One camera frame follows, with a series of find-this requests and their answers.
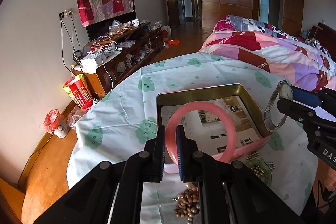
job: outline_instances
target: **wooden bead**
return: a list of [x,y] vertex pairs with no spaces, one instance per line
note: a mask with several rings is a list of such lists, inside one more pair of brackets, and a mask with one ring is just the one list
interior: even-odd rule
[[190,209],[190,211],[191,211],[192,213],[196,214],[196,213],[198,212],[198,209],[197,209],[196,207],[192,207],[192,208]]

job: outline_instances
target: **white box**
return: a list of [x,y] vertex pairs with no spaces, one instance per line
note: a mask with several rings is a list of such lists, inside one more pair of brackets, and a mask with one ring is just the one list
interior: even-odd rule
[[81,63],[85,68],[99,67],[101,64],[105,62],[106,57],[103,52],[97,54],[89,54],[81,60]]

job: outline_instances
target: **watch face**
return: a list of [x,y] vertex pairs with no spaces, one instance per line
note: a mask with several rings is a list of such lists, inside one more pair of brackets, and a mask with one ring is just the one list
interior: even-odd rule
[[287,83],[282,83],[280,86],[279,96],[288,100],[293,100],[293,92]]

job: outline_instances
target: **watch band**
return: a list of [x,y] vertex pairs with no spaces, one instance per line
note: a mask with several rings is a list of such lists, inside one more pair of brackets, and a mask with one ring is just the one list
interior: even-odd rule
[[281,87],[283,84],[288,85],[286,80],[282,80],[278,83],[277,88],[272,93],[271,98],[269,99],[268,105],[266,109],[264,110],[264,124],[265,124],[266,129],[270,132],[274,132],[279,127],[281,127],[285,123],[286,118],[287,118],[287,115],[284,115],[282,119],[280,120],[280,122],[278,123],[278,125],[275,125],[272,121],[272,107],[274,105],[275,99],[277,98],[279,92],[281,91]]

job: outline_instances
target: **watch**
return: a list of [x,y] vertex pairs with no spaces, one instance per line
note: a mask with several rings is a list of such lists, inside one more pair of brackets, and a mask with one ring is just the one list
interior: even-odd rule
[[278,83],[277,88],[272,93],[272,96],[271,96],[271,98],[268,102],[268,105],[267,105],[266,109],[264,110],[265,127],[270,132],[274,132],[279,127],[281,127],[285,123],[286,118],[287,118],[287,115],[284,115],[281,118],[278,125],[275,125],[272,122],[272,107],[273,107],[275,99],[277,98],[278,95],[279,95],[279,97],[283,97],[283,98],[291,100],[291,101],[293,100],[293,92],[292,92],[291,86],[288,84],[288,82],[286,80],[282,80]]

